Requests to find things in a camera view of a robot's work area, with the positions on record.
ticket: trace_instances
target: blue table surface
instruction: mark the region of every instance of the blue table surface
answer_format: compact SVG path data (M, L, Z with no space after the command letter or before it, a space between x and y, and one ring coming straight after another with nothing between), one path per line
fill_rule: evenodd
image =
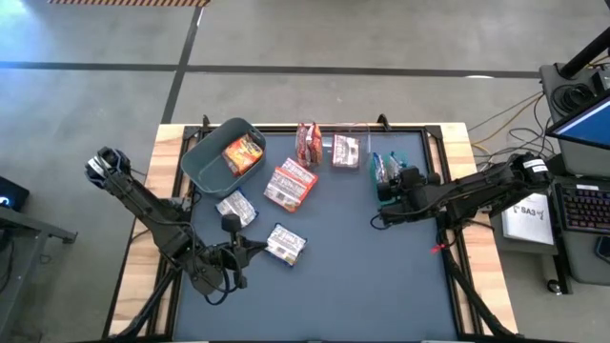
M425 173L421 136L416 132L372 133L372 151L404 151ZM308 239L292 268L262 252L244 270L248 288L210 306L183 278L175 341L193 340L453 340L456 328L447 279L435 246L433 219L386 231L369 225L377 201L369 166L358 171L315 169L317 183L296 213L263 195L276 166L295 158L292 134L267 134L263 168L242 191L259 216L242 234L266 241L279 222ZM218 199L203 196L193 224L210 245L229 240L220 230ZM220 293L211 295L217 299Z

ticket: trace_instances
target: keyboard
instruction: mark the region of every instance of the keyboard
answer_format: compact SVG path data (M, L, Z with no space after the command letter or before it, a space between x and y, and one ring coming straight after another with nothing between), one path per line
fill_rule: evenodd
M564 229L610 234L610 188L582 190L571 185L555 185Z

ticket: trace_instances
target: gray bin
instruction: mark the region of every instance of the gray bin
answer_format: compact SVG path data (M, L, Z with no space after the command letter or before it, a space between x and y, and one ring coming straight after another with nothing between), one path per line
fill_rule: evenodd
M243 175L234 176L222 157L222 152L246 133L263 150L263 155ZM262 167L265 160L265 144L263 134L246 120L229 119L186 152L182 157L180 168L202 192L224 198Z

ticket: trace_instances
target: wooden table frame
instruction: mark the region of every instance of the wooden table frame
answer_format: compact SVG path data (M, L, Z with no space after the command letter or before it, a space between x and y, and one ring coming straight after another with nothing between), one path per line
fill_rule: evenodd
M260 130L294 130L295 124L259 124ZM217 125L209 125L213 130ZM324 126L342 127L367 131L384 131L384 125L373 124L333 124ZM425 147L425 157L429 165L428 172L438 172L441 179L463 177L476 172L474 157L470 148L468 133L463 123L438 124L392 124L396 130L420 131ZM151 164L145 186L159 197L176 197L190 193L193 184L182 176L178 168L184 152L201 139L201 126L194 125L161 125L157 132ZM486 215L477 217L478 221L489 222ZM132 235L145 230L136 221ZM165 264L159 258L158 250L149 235L128 244L126 258L119 275L112 306L104 331L104 336L120 333L131 322L152 293L154 285L165 272ZM482 226L474 225L460 234L452 254L470 282L473 282L478 294L509 330L515 332L517 325L506 290L503 273L499 263L498 252L493 233ZM469 304L462 289L448 276L448 291L454 300L454 319L458 333L489 333L481 322L474 307ZM155 312L140 335L148 338L171 338L173 318L179 280L174 282L164 295L159 311Z

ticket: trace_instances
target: monitor screen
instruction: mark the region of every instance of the monitor screen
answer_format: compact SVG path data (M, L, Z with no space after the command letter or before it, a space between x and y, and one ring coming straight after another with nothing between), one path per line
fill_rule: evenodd
M610 96L559 121L547 133L558 139L610 149Z

